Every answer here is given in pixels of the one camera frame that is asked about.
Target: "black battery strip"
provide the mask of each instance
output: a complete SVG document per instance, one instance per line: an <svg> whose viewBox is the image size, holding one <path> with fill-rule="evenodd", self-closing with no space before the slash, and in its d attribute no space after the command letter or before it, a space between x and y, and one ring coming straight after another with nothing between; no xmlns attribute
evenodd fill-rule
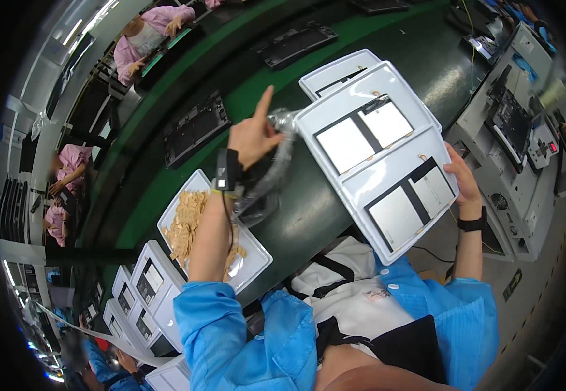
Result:
<svg viewBox="0 0 566 391"><path fill-rule="evenodd" d="M416 183L420 179L422 179L422 177L424 177L424 175L427 175L430 172L431 169L433 169L435 167L438 167L437 162L431 156L426 161L424 161L424 163L422 163L417 168L415 168L413 171L411 171L409 173L409 175L405 176L403 179L401 179L396 184L394 184L392 187L390 187L386 192L382 193L380 196L373 199L372 202L370 202L368 205L365 205L364 209L365 209L367 215L370 216L370 219L372 219L372 222L374 223L376 228L378 228L378 231L381 234L381 237L383 238L383 241L385 242L385 244L389 248L390 252L394 252L394 249L389 245L389 241L387 240L387 238L385 238L385 235L383 234L381 227L377 224L376 220L374 220L374 217L370 213L370 208L373 207L374 205L376 205L381 199L387 197L391 192L393 192L397 188L402 187L402 190L407 195L407 198L411 202L411 205L413 206L413 208L415 209L415 212L417 213L418 217L420 218L420 221L422 222L422 226L426 226L430 222L430 216L428 215L428 212L426 211L424 204L422 204L422 201L417 196L417 194L415 193L415 190L413 190L413 187L409 183L409 179L411 179L414 183ZM448 183L448 180L445 178L445 175L443 174L443 172L441 170L439 170L439 171L442 173L443 180L446 182L446 184L448 184L448 188L452 192L452 196L454 196L454 192L452 191L452 187Z"/></svg>
<svg viewBox="0 0 566 391"><path fill-rule="evenodd" d="M120 294L118 295L118 303L120 303L120 306L122 307L122 310L124 311L125 315L128 315L128 313L131 311L131 306L129 305L128 301L126 301L126 298L124 297L124 291L128 289L128 286L126 285L126 283L124 283L124 285L122 286L122 290L120 291Z"/></svg>
<svg viewBox="0 0 566 391"><path fill-rule="evenodd" d="M328 153L326 152L326 150L324 149L324 147L320 143L320 140L318 140L317 137L320 134L326 132L327 130L333 128L335 125L339 124L340 122L343 122L343 121L350 118L352 120L352 122L355 124L355 126L357 126L357 128L359 129L361 134L365 137L365 141L367 141L367 143L372 147L372 149L374 150L374 153L376 154L376 153L382 151L383 147L381 147L379 140L374 136L374 134L372 133L370 128L368 128L368 126L365 124L365 121L363 121L361 119L361 117L358 115L358 112L363 111L364 114L368 114L368 113L372 112L373 110L376 110L377 108L379 108L381 106L385 106L388 103L393 103L393 101L386 94L383 94L383 95L379 96L378 98L373 99L372 101L369 101L365 105L363 105L359 108L356 108L355 110L351 111L350 113L346 114L345 116L339 118L337 121L330 123L328 126L325 126L324 128L320 129L318 132L313 134L315 139L318 141L318 145L320 146L320 148L322 149L322 151L324 152L324 154L326 155L326 157L328 158L330 163L335 168L335 171L339 172L339 170L337 169L337 167L335 166L335 164L333 163L330 156L328 155ZM407 120L407 117L405 117L402 112L400 112L400 114L402 115L403 118L405 118L405 120Z"/></svg>
<svg viewBox="0 0 566 391"><path fill-rule="evenodd" d="M356 72L353 72L353 73L349 74L348 76L344 76L344 77L342 77L340 80L336 80L336 81L330 83L329 85L322 87L321 89L317 90L315 93L321 98L322 95L321 95L320 93L321 93L322 91L326 90L327 88L331 88L331 87L333 87L334 85L336 85L336 84L338 84L338 83L342 83L342 84L343 84L344 82L349 81L350 79L352 79L353 77L355 77L357 74L359 74L359 73L365 71L366 69L367 69L367 68L365 67L365 68L359 69L359 70L356 71Z"/></svg>

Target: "black tray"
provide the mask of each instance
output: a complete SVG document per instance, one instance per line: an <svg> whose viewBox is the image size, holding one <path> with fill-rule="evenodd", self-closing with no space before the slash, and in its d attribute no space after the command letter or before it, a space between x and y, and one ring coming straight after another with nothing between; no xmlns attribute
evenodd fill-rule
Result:
<svg viewBox="0 0 566 391"><path fill-rule="evenodd" d="M209 98L170 122L163 137L166 166L178 168L230 126L222 98L215 91Z"/></svg>
<svg viewBox="0 0 566 391"><path fill-rule="evenodd" d="M280 70L312 51L333 43L339 36L328 27L310 21L302 29L290 29L271 39L259 50L265 64Z"/></svg>
<svg viewBox="0 0 566 391"><path fill-rule="evenodd" d="M348 2L361 9L366 15L379 15L409 10L409 5L403 3L401 0L348 0Z"/></svg>

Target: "factory floor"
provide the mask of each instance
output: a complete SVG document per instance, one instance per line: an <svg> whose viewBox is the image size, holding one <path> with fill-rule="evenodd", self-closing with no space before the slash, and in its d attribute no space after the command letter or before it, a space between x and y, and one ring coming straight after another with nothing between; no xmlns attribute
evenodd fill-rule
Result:
<svg viewBox="0 0 566 391"><path fill-rule="evenodd" d="M457 225L446 213L416 246L453 261L457 236ZM451 263L440 262L417 248L409 250L407 256L416 271L432 270L440 280L451 267ZM505 300L503 292L517 270L521 270L522 278ZM499 347L496 361L477 389L525 389L553 353L566 326L566 198L556 201L545 245L536 262L508 262L484 255L482 278L491 285L496 299Z"/></svg>

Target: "clear plastic wrap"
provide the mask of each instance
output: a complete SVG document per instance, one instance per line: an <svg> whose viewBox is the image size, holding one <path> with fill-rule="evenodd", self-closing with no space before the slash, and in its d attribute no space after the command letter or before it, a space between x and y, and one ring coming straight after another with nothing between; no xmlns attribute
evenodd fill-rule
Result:
<svg viewBox="0 0 566 391"><path fill-rule="evenodd" d="M46 110L40 111L37 116L35 117L35 121L33 121L33 127L31 129L31 141L35 141L37 136L39 136L39 132L48 124L56 124L57 121L51 121L46 116Z"/></svg>
<svg viewBox="0 0 566 391"><path fill-rule="evenodd" d="M267 172L233 205L232 219L237 221L239 218L248 228L263 221L279 206L278 185L292 160L296 137L294 118L298 113L300 111L279 108L268 115L274 129L279 133L284 133L285 139L277 147Z"/></svg>

